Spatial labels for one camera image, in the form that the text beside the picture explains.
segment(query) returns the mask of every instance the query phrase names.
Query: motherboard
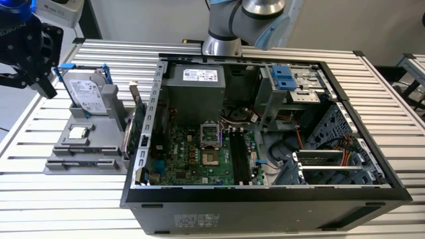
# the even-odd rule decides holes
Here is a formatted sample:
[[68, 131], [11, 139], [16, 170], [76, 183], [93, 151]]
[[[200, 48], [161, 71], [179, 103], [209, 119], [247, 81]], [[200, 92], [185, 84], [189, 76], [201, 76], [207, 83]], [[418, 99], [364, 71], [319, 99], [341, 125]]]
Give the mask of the motherboard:
[[215, 130], [213, 123], [175, 126], [167, 141], [165, 157], [152, 163], [151, 185], [263, 185], [252, 131], [219, 130], [219, 125]]

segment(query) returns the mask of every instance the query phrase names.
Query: ram slot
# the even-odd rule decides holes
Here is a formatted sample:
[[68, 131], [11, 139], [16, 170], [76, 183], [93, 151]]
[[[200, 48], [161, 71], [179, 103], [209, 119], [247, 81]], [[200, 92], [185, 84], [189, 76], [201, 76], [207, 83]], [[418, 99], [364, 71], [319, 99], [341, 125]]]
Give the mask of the ram slot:
[[249, 165], [247, 158], [247, 147], [243, 132], [231, 132], [231, 153], [233, 164], [233, 176], [236, 185], [249, 185]]

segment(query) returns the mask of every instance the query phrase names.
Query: open computer tower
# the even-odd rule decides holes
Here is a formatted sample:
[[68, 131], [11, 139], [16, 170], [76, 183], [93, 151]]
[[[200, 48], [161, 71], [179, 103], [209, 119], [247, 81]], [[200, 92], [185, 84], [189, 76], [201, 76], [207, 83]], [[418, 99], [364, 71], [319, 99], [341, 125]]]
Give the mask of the open computer tower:
[[325, 62], [160, 54], [121, 198], [147, 234], [345, 231], [410, 200]]

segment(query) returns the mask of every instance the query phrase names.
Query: sticker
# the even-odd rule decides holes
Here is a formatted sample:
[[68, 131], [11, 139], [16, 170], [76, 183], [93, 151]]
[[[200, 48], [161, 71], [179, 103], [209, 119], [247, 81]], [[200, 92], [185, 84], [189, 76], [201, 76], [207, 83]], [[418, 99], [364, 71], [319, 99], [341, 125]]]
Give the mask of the sticker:
[[220, 214], [175, 214], [176, 228], [216, 228]]
[[107, 108], [95, 82], [69, 80], [81, 108], [91, 114], [105, 114]]
[[209, 81], [217, 82], [217, 70], [199, 70], [185, 69], [184, 70], [184, 81]]
[[256, 122], [257, 122], [257, 119], [259, 119], [257, 114], [253, 114], [253, 116], [251, 117], [251, 121], [252, 121], [253, 123], [256, 123]]

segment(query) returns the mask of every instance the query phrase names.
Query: aluminum table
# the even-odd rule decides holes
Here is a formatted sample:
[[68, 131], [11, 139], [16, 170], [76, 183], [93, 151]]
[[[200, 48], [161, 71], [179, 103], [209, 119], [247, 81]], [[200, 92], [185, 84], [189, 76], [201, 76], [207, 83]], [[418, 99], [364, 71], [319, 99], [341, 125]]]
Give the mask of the aluminum table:
[[[200, 54], [197, 44], [85, 40], [67, 62], [111, 67], [119, 98], [133, 106], [129, 81], [149, 98], [159, 53]], [[380, 149], [408, 187], [413, 202], [349, 232], [324, 238], [425, 238], [425, 124], [368, 59], [352, 51], [244, 47], [245, 57], [325, 61], [351, 98]], [[125, 175], [43, 174], [67, 120], [71, 99], [61, 83], [57, 97], [32, 100], [0, 144], [0, 235], [5, 238], [135, 238], [144, 235], [129, 210], [119, 208]], [[180, 238], [313, 238], [319, 234], [191, 235]]]

